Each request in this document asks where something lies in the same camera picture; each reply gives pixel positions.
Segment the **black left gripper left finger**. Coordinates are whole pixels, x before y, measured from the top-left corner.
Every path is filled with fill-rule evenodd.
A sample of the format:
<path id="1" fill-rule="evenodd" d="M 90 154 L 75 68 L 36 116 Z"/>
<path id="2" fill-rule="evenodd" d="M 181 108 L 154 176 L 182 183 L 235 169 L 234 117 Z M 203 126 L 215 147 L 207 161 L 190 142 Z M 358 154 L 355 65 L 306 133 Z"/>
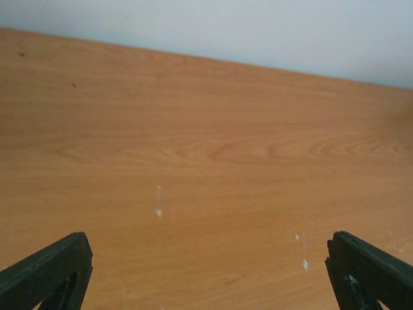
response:
<path id="1" fill-rule="evenodd" d="M 1 309 L 80 309 L 92 274 L 84 232 L 73 232 L 1 271 Z"/>

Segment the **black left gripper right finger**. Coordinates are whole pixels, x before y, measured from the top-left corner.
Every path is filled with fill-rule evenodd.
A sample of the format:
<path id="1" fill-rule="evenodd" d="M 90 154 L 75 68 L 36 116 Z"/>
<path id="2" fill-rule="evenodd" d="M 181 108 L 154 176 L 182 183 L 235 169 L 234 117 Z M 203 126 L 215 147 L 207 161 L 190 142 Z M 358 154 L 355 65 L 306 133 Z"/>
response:
<path id="1" fill-rule="evenodd" d="M 346 231 L 327 242 L 328 276 L 340 309 L 412 309 L 412 266 Z"/>

